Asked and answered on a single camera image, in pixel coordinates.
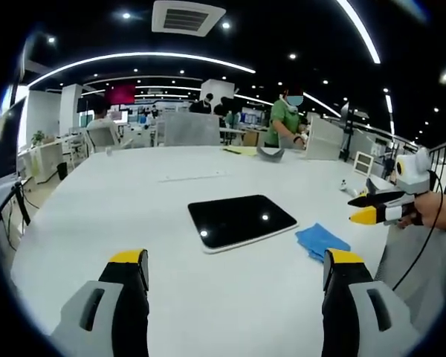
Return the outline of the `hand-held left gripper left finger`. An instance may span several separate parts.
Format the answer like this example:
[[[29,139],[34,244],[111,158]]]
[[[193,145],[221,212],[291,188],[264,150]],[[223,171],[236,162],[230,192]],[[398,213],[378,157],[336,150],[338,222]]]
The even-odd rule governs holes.
[[[63,305],[51,340],[65,356],[148,356],[148,251],[122,251]]]

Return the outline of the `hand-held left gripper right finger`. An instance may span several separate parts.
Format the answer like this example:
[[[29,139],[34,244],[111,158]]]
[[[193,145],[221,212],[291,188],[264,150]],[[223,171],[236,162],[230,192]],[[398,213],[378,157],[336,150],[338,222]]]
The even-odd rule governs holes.
[[[406,356],[420,339],[409,307],[355,253],[326,249],[323,292],[322,356]]]

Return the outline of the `person's right hand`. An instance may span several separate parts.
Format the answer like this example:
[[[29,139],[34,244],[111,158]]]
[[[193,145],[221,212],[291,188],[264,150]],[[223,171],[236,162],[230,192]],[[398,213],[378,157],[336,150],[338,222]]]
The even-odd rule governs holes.
[[[424,226],[446,231],[446,195],[427,192],[416,197],[414,206]]]

